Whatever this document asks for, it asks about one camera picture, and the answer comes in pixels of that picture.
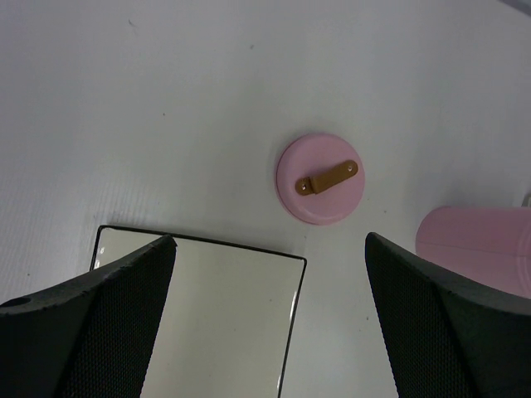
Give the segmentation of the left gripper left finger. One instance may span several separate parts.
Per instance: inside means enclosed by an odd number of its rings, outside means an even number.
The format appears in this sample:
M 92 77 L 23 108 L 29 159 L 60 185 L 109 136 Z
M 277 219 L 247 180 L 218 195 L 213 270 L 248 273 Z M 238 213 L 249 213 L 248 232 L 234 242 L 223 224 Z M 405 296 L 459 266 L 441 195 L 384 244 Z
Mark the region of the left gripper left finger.
M 166 235 L 1 305 L 3 397 L 138 397 L 177 253 Z

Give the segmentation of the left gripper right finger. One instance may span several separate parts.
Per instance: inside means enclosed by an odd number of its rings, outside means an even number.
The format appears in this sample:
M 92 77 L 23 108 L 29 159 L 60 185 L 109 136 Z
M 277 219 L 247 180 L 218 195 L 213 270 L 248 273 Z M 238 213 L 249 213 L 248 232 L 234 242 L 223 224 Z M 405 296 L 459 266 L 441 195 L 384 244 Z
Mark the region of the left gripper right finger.
M 528 397 L 530 301 L 370 233 L 365 263 L 400 397 Z

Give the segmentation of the pink lid with brown strap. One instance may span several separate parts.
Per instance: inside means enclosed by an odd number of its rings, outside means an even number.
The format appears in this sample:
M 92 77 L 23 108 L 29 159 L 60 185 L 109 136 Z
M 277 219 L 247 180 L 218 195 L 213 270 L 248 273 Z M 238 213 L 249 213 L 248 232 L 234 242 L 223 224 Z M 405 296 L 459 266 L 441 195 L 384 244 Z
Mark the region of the pink lid with brown strap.
M 290 143 L 275 168 L 280 204 L 299 221 L 327 226 L 362 200 L 363 163 L 353 146 L 331 133 L 308 133 Z

